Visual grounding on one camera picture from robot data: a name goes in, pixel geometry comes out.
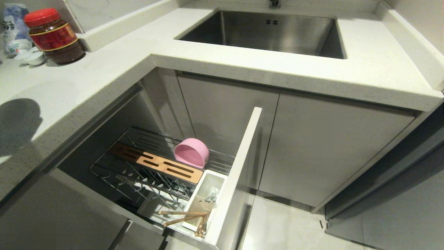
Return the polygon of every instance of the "pink plastic bowl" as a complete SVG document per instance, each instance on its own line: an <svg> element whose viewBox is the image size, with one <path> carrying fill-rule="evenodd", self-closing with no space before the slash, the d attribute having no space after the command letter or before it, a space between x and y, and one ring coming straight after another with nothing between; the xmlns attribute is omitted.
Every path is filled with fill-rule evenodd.
<svg viewBox="0 0 444 250"><path fill-rule="evenodd" d="M177 161L203 169L210 152L205 144L196 139L183 140L174 148L174 157Z"/></svg>

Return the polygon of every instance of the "red jar lid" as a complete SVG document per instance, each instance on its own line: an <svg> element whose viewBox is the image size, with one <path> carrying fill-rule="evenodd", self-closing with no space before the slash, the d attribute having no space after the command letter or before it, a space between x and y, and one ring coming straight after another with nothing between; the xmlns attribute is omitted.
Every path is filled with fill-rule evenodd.
<svg viewBox="0 0 444 250"><path fill-rule="evenodd" d="M26 14L23 20L28 27L35 27L53 22L60 18L60 14L55 8L46 8Z"/></svg>

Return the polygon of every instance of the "stainless steel sink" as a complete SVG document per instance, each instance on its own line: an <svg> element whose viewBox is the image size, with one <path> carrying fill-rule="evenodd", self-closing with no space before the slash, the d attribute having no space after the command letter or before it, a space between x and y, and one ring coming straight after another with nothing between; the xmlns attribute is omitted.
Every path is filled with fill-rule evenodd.
<svg viewBox="0 0 444 250"><path fill-rule="evenodd" d="M219 11L179 40L344 59L331 18Z"/></svg>

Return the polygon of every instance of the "wooden board with slots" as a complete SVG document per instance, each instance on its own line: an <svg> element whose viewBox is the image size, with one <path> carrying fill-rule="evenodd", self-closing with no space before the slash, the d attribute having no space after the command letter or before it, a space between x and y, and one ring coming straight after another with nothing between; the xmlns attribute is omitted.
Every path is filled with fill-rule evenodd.
<svg viewBox="0 0 444 250"><path fill-rule="evenodd" d="M182 163L144 152L124 144L115 143L109 152L127 161L135 162L158 172L197 184L203 171Z"/></svg>

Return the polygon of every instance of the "wire dish rack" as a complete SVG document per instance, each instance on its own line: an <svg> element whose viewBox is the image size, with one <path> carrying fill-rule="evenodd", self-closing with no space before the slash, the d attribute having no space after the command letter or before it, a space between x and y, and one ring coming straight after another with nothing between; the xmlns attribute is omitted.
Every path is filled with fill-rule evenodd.
<svg viewBox="0 0 444 250"><path fill-rule="evenodd" d="M174 148L180 142L149 130L130 127L113 145L125 144L175 161ZM109 153L108 150L90 166L89 170L101 181L130 199L132 206L140 207L146 202L160 199L171 210L176 210L181 199L188 201L191 198L196 184L126 161ZM228 175L233 161L233 156L210 150L205 169Z"/></svg>

